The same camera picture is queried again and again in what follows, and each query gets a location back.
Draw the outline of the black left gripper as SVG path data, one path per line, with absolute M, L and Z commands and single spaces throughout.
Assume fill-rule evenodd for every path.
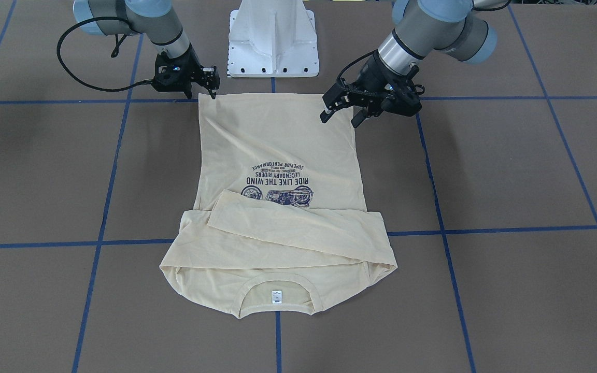
M 362 61 L 365 64 L 358 77 L 354 82 L 348 83 L 344 73 Z M 418 64 L 411 62 L 407 74 L 395 73 L 384 64 L 379 52 L 368 52 L 342 68 L 336 78 L 336 85 L 332 85 L 324 93 L 324 110 L 320 114 L 320 120 L 327 123 L 334 113 L 351 106 L 362 108 L 351 120 L 355 129 L 363 121 L 378 117 L 384 112 L 412 117 L 422 109 L 420 95 L 424 94 L 424 87 L 413 83 L 413 78 L 419 71 Z

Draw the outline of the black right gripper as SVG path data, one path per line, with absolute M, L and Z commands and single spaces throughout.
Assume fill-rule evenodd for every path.
M 176 58 L 171 58 L 166 52 L 156 56 L 152 87 L 157 92 L 182 92 L 191 99 L 192 83 L 205 88 L 211 99 L 216 99 L 220 87 L 217 66 L 201 65 L 192 46 Z

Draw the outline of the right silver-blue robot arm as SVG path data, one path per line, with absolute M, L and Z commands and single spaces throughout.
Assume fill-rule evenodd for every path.
M 88 35 L 116 37 L 111 54 L 118 56 L 127 36 L 147 35 L 157 50 L 154 77 L 132 83 L 123 90 L 151 85 L 157 92 L 182 92 L 192 97 L 192 84 L 216 97 L 220 77 L 216 66 L 202 66 L 189 36 L 171 1 L 75 1 L 76 25 L 62 35 L 80 28 Z

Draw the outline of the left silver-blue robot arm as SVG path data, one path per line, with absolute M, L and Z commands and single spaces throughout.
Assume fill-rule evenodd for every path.
M 496 31 L 477 12 L 498 10 L 499 2 L 396 1 L 392 9 L 393 30 L 377 47 L 360 57 L 364 64 L 355 81 L 338 74 L 322 99 L 323 123 L 341 109 L 358 107 L 351 119 L 358 127 L 382 113 L 412 117 L 422 104 L 422 85 L 413 82 L 419 64 L 430 52 L 457 61 L 479 64 L 493 53 Z

